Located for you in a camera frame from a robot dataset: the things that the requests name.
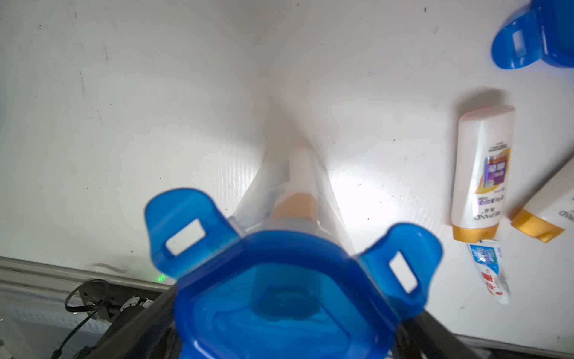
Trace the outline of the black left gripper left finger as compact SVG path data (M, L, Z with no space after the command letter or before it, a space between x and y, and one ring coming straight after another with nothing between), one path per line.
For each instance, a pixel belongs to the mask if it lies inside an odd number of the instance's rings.
M158 290L118 284L89 283L85 303L102 304L99 314L112 324L97 344L86 348L86 358L179 358L174 303L176 287Z

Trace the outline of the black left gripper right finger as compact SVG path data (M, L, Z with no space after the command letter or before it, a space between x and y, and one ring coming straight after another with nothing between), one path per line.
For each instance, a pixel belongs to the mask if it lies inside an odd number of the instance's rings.
M396 332L396 357L479 358L427 311L400 321Z

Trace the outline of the blue lid front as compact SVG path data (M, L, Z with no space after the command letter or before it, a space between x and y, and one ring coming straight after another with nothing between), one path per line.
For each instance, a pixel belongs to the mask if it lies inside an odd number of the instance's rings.
M385 358L442 260L415 224L357 256L302 232L240 236L191 188L154 197L144 217L154 266L176 280L183 358Z

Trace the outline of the toothpaste tube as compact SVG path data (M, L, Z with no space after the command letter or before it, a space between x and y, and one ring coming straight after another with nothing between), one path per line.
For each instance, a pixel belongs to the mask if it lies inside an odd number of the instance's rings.
M502 252L499 242L493 239L482 240L468 244L467 248L488 293L500 304L508 305L511 290L502 268Z

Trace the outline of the white shampoo bottle gold cap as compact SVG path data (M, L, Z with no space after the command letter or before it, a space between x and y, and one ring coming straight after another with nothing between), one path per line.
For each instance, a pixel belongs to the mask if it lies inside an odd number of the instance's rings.
M573 158L512 218L511 225L545 243L573 229Z

